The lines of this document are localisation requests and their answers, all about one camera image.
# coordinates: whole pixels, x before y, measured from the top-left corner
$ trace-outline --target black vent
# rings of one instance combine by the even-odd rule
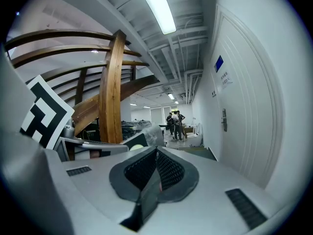
[[[225,193],[251,230],[267,220],[240,189],[228,190]]]
[[[72,169],[72,170],[67,170],[67,173],[69,176],[75,176],[81,173],[85,173],[87,171],[90,171],[91,169],[88,166]]]

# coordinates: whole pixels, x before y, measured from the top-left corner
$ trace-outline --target person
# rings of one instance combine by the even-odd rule
[[[170,112],[169,116],[166,118],[167,126],[170,129],[171,135],[173,135],[173,128],[174,128],[174,120],[172,119],[172,113]]]
[[[183,116],[182,114],[180,114],[180,111],[177,111],[177,116],[178,116],[178,118],[179,118],[179,120],[180,120],[180,131],[181,131],[181,133],[182,133],[183,135],[185,135],[185,134],[184,134],[184,130],[183,130],[183,128],[182,128],[182,121],[185,119],[185,116]]]
[[[180,132],[181,122],[179,120],[179,117],[177,116],[177,112],[174,112],[174,114],[172,115],[172,119],[174,120],[174,137],[172,141],[183,142],[183,140],[181,139],[181,132]]]

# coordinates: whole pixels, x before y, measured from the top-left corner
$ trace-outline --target door handle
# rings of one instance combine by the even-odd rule
[[[224,131],[227,131],[226,109],[223,109],[222,113],[223,113],[223,117],[221,117],[221,119],[222,119],[221,124],[224,125]]]

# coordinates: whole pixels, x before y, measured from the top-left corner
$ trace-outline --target floor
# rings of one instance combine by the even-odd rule
[[[185,141],[183,135],[182,139],[184,140],[184,142],[173,142],[171,140],[173,139],[174,135],[171,136],[170,134],[171,133],[169,130],[166,130],[164,132],[164,142],[166,142],[166,147],[188,152],[190,154],[197,155],[203,158],[216,160],[210,149],[206,149],[205,147],[189,147],[189,144]]]
[[[181,135],[181,138],[184,140],[184,142],[172,142],[174,134],[170,135],[171,132],[170,130],[165,130],[164,132],[164,142],[167,142],[166,147],[168,148],[173,148],[173,149],[178,149],[180,147],[189,147],[189,145],[185,142],[185,138],[183,134]]]

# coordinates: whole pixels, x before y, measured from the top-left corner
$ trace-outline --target calibration target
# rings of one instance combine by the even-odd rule
[[[20,132],[30,136],[44,148],[53,149],[74,110],[40,75],[35,77],[27,87],[36,96],[36,100],[27,113]]]

